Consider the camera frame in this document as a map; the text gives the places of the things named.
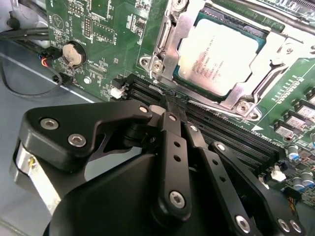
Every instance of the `motherboard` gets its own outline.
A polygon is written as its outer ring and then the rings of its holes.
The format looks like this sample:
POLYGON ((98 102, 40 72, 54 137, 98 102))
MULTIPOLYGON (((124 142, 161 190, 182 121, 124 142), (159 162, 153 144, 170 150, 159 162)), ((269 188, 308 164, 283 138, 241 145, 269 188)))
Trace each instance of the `motherboard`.
POLYGON ((292 187, 315 207, 315 36, 231 1, 207 4, 46 0, 51 45, 63 51, 53 66, 104 101, 124 96, 113 81, 134 74, 284 148, 294 171, 275 188, 292 187))

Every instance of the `connector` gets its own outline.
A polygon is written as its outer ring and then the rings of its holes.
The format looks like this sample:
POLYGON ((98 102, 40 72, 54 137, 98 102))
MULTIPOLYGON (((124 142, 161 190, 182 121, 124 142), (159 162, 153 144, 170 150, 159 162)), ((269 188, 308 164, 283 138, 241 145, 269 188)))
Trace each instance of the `connector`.
POLYGON ((57 60, 63 55, 62 50, 50 46, 49 48, 46 48, 40 55, 40 58, 47 58, 50 60, 57 60))

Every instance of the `capacitor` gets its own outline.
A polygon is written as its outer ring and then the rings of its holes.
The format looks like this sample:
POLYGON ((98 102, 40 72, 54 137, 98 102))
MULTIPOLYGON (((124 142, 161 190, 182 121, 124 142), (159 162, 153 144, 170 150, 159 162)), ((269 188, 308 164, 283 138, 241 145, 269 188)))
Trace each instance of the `capacitor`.
POLYGON ((311 139, 312 139, 312 142, 313 142, 313 146, 315 147, 315 133, 311 134, 311 139))
POLYGON ((305 188, 305 186, 302 184, 302 179, 300 177, 293 178, 293 188, 296 191, 302 191, 305 188))
POLYGON ((298 146, 297 145, 290 145, 287 147, 287 151, 289 153, 289 158, 291 160, 298 160, 299 159, 299 152, 298 152, 298 146))
POLYGON ((314 186, 314 180, 313 180, 313 173, 309 171, 305 171, 301 173, 301 180, 302 184, 305 187, 312 187, 314 186))

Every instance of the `green circuit board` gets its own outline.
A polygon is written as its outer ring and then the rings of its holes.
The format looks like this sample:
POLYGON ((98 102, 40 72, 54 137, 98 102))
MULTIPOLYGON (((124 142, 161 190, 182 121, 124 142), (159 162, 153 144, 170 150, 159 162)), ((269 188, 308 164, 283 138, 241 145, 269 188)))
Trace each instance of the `green circuit board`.
POLYGON ((109 101, 111 80, 117 75, 147 73, 139 57, 152 54, 166 8, 165 0, 47 0, 51 45, 80 43, 87 63, 69 68, 62 58, 54 67, 86 92, 109 101), (92 82, 86 84, 85 78, 92 82))
MULTIPOLYGON (((46 0, 51 45, 62 48, 73 40, 80 43, 87 53, 87 62, 81 67, 69 68, 62 58, 54 61, 54 67, 69 75, 77 87, 104 101, 110 100, 111 81, 119 75, 126 77, 133 73, 150 80, 138 62, 140 56, 152 54, 166 4, 166 0, 46 0)), ((225 5, 276 31, 283 30, 283 25, 256 12, 228 3, 225 5)), ((307 100, 307 92, 315 88, 314 77, 315 59, 301 58, 259 103, 260 121, 222 118, 283 148, 297 144, 304 152, 302 164, 315 174, 315 150, 310 138, 315 126, 306 127, 291 140, 274 131, 275 123, 283 120, 288 111, 294 111, 299 100, 307 100)), ((300 173, 297 168, 292 177, 300 173)), ((292 178, 276 188, 286 185, 292 187, 292 178)), ((313 188, 303 193, 303 201, 315 207, 313 188)))

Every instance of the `cable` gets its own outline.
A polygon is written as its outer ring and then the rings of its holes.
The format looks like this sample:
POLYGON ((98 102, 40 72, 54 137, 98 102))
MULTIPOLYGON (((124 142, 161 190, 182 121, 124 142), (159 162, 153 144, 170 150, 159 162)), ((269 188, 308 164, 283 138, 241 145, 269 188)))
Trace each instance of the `cable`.
POLYGON ((255 2, 252 2, 250 0, 229 0, 229 1, 235 2, 235 3, 243 5, 243 6, 246 6, 249 9, 267 14, 269 16, 276 18, 279 21, 282 21, 283 23, 285 23, 289 26, 295 27, 299 30, 305 31, 305 32, 310 33, 312 35, 315 35, 315 28, 313 28, 312 26, 306 25, 302 22, 291 19, 291 18, 283 15, 282 13, 277 12, 276 10, 270 9, 266 6, 262 6, 260 4, 255 3, 255 2))
POLYGON ((19 0, 19 4, 24 5, 28 7, 29 9, 32 9, 35 11, 41 18, 47 19, 47 12, 44 8, 37 5, 35 2, 31 0, 19 0))
POLYGON ((47 91, 47 92, 43 92, 43 93, 38 93, 38 94, 23 94, 17 91, 14 91, 8 84, 7 80, 6 80, 6 76, 4 73, 4 68, 3 68, 3 62, 2 59, 0 57, 0 77, 2 78, 3 84, 4 86, 9 90, 9 92, 15 96, 18 97, 22 97, 22 98, 38 98, 38 97, 43 97, 43 96, 48 96, 50 94, 52 94, 53 92, 55 92, 63 83, 63 78, 61 77, 61 75, 52 67, 49 67, 47 62, 45 61, 46 65, 44 65, 45 67, 47 67, 50 71, 52 71, 59 79, 57 85, 55 87, 53 87, 51 90, 47 91))
POLYGON ((48 34, 48 28, 44 27, 44 28, 32 28, 32 29, 8 30, 8 31, 0 32, 0 39, 20 37, 20 36, 40 34, 40 33, 48 34))
POLYGON ((18 36, 10 38, 12 40, 39 40, 39 41, 48 41, 49 35, 48 34, 34 34, 34 35, 25 35, 25 36, 18 36))

